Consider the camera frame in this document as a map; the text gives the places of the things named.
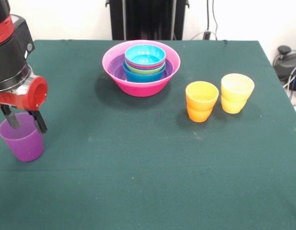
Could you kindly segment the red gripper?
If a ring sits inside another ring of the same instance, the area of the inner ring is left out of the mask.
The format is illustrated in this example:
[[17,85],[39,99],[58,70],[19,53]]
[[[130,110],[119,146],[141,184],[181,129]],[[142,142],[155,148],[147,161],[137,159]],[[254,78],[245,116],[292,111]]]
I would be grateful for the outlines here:
[[30,76],[16,89],[0,92],[0,109],[8,124],[13,129],[20,127],[19,121],[11,111],[10,106],[17,109],[28,110],[28,114],[34,119],[34,124],[39,133],[47,133],[47,126],[39,111],[39,107],[45,102],[48,85],[42,76]]

